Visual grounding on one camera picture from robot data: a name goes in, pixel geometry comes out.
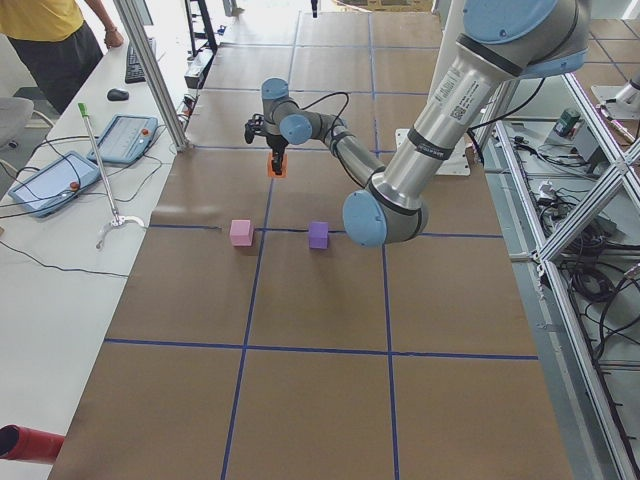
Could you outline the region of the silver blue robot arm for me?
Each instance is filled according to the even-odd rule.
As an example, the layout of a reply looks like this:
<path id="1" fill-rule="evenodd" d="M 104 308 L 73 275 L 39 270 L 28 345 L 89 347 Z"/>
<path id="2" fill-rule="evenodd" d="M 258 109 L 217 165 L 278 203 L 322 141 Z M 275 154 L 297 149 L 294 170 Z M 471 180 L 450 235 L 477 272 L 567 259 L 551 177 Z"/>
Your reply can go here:
<path id="1" fill-rule="evenodd" d="M 365 247 L 415 238 L 428 221 L 421 194 L 481 108 L 503 83 L 573 72 L 585 62 L 589 1 L 467 1 L 456 56 L 388 165 L 369 152 L 336 115 L 299 107 L 288 84 L 261 86 L 263 111 L 245 125 L 245 140 L 266 139 L 281 174 L 285 149 L 321 141 L 359 190 L 342 208 L 352 241 Z"/>

